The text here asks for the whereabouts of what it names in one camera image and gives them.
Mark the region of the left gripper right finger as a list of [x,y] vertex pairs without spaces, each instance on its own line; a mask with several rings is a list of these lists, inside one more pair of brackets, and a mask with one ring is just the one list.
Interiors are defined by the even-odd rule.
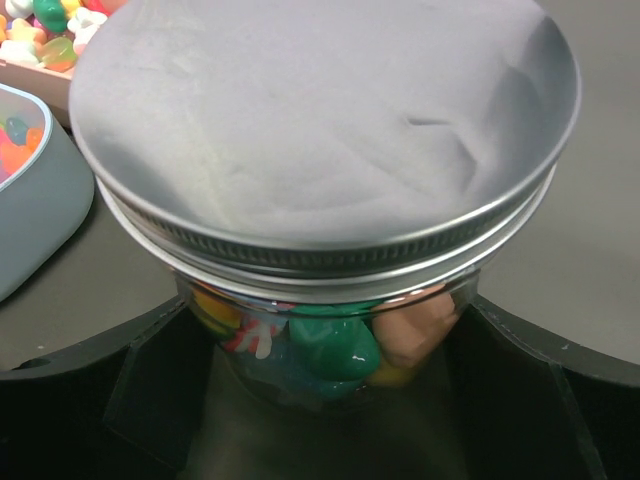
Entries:
[[445,341],[472,479],[636,479],[639,367],[476,298]]

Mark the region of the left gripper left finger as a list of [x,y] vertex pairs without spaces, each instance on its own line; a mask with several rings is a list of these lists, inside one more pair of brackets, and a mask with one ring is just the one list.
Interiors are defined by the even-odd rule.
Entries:
[[202,418],[213,347],[174,298],[2,372],[2,478],[175,478]]

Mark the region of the clear plastic jar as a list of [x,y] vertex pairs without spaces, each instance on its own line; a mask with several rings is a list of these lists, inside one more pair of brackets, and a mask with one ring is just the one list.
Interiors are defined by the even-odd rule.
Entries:
[[312,412],[357,408],[411,383],[477,293],[479,277],[347,304],[224,291],[179,274],[178,293],[255,396]]

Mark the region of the clear round jar lid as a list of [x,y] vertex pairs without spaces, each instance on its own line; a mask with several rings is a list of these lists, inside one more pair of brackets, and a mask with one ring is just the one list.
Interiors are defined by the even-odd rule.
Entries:
[[336,304],[478,271],[541,203],[581,97],[533,1],[131,1],[69,115],[158,260]]

